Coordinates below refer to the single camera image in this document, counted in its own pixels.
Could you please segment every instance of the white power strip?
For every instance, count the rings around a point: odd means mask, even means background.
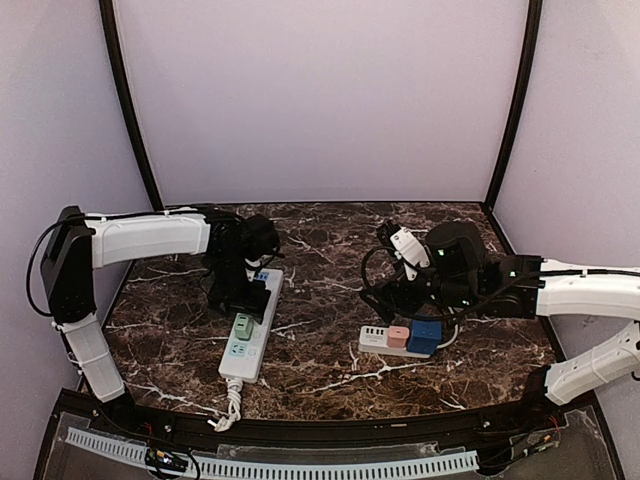
[[[267,290],[271,291],[267,308],[264,311],[262,323],[253,323],[253,332],[249,340],[240,340],[235,333],[235,322],[229,334],[229,340],[224,350],[218,372],[223,378],[237,378],[244,382],[256,383],[260,373],[260,365],[267,346],[267,338],[271,331],[271,323],[276,314],[276,305],[282,289],[284,274],[281,270],[265,268],[256,277],[267,283]]]
[[[385,327],[372,327],[365,325],[360,329],[358,340],[358,350],[368,353],[379,353],[380,355],[396,355],[398,357],[429,358],[431,355],[425,353],[407,352],[406,348],[387,347],[387,332]]]

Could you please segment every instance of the pink plug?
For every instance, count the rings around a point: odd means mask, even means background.
[[[407,327],[389,327],[387,331],[387,347],[405,348],[410,333]]]

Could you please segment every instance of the blue cube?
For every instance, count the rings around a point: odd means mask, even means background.
[[[407,343],[407,352],[433,355],[442,341],[440,322],[411,321],[411,336]]]

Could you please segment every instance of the brown marble surface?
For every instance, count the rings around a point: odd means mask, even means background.
[[[285,282],[260,379],[243,389],[253,419],[376,419],[477,408],[519,398],[527,374],[553,362],[537,320],[467,320],[427,360],[358,352],[362,325],[382,325],[358,297],[359,265],[393,218],[419,238],[437,223],[475,222],[494,256],[498,239],[476,204],[357,203],[234,206],[276,222]],[[171,410],[226,411],[217,369],[232,320],[209,310],[198,257],[138,261],[106,326],[136,400]]]

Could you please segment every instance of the white panel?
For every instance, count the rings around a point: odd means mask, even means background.
[[[525,0],[118,0],[169,204],[480,200]]]
[[[148,208],[122,121],[97,1],[0,1],[0,476],[33,476],[60,388],[74,388],[50,319],[25,298],[38,235],[78,204]],[[126,265],[96,274],[102,316]],[[39,273],[34,294],[45,307]]]
[[[545,2],[496,208],[518,252],[640,266],[639,19],[637,1]],[[610,319],[575,320],[554,319],[572,354],[620,330]],[[613,382],[598,395],[627,478],[640,478],[633,384]]]

